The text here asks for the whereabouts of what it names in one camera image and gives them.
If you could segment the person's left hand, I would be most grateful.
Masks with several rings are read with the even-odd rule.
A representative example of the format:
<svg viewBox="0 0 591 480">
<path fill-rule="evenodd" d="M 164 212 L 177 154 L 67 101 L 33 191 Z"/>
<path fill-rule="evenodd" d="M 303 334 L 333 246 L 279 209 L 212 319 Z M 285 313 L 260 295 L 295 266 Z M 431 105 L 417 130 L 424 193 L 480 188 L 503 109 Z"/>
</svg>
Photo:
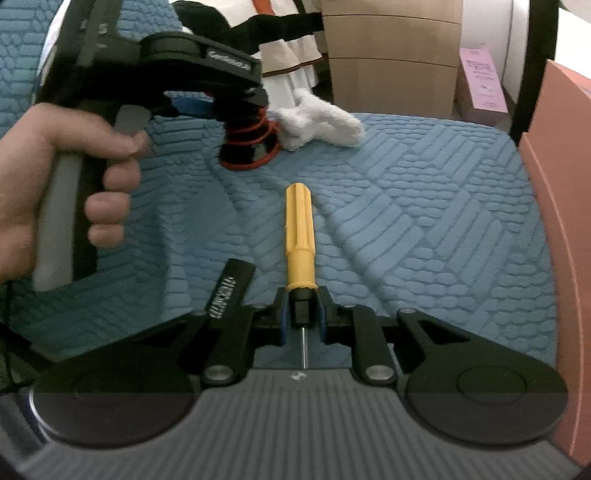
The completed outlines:
<svg viewBox="0 0 591 480">
<path fill-rule="evenodd" d="M 140 184 L 137 159 L 148 145 L 145 131 L 118 133 L 95 114 L 47 103 L 29 108 L 1 139 L 1 281 L 18 279 L 34 266 L 39 203 L 57 153 L 81 152 L 112 163 L 102 176 L 104 190 L 89 196 L 83 211 L 90 243 L 113 248 L 123 240 L 130 193 Z"/>
</svg>

